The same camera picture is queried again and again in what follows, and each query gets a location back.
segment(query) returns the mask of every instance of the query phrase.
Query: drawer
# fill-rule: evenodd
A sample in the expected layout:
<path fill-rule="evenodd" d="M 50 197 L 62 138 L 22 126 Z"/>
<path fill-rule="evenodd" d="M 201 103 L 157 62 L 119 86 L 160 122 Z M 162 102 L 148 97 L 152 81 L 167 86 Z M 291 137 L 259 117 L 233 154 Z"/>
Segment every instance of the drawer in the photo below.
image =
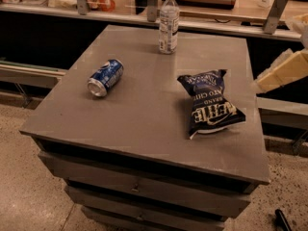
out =
<path fill-rule="evenodd" d="M 235 218 L 249 204 L 249 196 L 211 189 L 205 192 L 130 174 L 130 168 L 40 151 L 38 156 L 53 175 L 114 191 L 130 193 L 223 217 Z"/>
<path fill-rule="evenodd" d="M 82 212 L 86 215 L 87 218 L 93 219 L 97 222 L 110 224 L 116 227 L 121 227 L 133 231 L 184 231 L 183 229 L 166 227 L 148 221 L 139 223 L 132 218 L 127 218 L 122 215 L 108 213 L 102 210 L 85 206 L 82 207 Z"/>
<path fill-rule="evenodd" d="M 248 179 L 240 180 L 227 175 L 213 174 L 206 171 L 193 170 L 180 165 L 173 165 L 168 162 L 157 162 L 146 160 L 145 158 L 136 158 L 120 153 L 110 153 L 106 151 L 93 150 L 78 146 L 76 144 L 66 144 L 56 141 L 48 141 L 43 138 L 33 137 L 38 147 L 42 151 L 56 153 L 75 158 L 83 158 L 91 161 L 100 162 L 101 164 L 117 165 L 121 167 L 129 167 L 135 169 L 143 178 L 150 178 L 145 174 L 164 175 L 169 182 L 180 181 L 183 186 L 189 188 L 213 188 L 217 192 L 219 190 L 227 190 L 232 193 L 252 193 L 259 185 L 258 182 Z"/>
<path fill-rule="evenodd" d="M 149 203 L 142 201 L 142 199 L 132 199 L 123 195 L 113 195 L 109 192 L 99 190 L 95 192 L 71 186 L 65 187 L 65 191 L 78 204 L 111 213 L 118 213 L 133 218 L 139 223 L 149 221 L 188 231 L 219 231 L 224 227 L 222 221 L 197 217 L 193 213 L 188 213 L 189 210 L 186 210 L 186 212 L 182 210 L 180 212 L 179 208 L 176 209 L 171 206 L 168 209 L 163 208 L 155 204 L 154 201 Z"/>

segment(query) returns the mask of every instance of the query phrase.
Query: soda can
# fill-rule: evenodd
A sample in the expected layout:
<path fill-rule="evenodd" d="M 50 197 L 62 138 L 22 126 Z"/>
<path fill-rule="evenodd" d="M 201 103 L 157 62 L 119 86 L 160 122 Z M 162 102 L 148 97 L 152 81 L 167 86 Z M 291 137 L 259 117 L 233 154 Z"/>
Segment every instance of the soda can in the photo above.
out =
<path fill-rule="evenodd" d="M 88 89 L 95 96 L 106 96 L 123 74 L 123 64 L 117 59 L 108 60 L 90 76 Z"/>

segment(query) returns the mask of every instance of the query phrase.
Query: terrazzo floor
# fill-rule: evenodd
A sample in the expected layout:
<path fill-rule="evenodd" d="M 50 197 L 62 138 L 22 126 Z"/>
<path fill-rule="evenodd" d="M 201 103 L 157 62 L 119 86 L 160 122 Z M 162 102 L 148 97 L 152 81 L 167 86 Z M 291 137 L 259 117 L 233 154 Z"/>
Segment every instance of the terrazzo floor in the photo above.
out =
<path fill-rule="evenodd" d="M 38 105 L 21 108 L 18 96 L 0 94 L 0 231 L 114 231 L 85 217 L 37 157 L 38 147 L 18 129 Z M 290 141 L 266 139 L 270 184 L 260 186 L 251 204 L 225 231 L 271 231 L 281 209 L 293 231 L 308 230 L 308 148 L 293 156 Z"/>

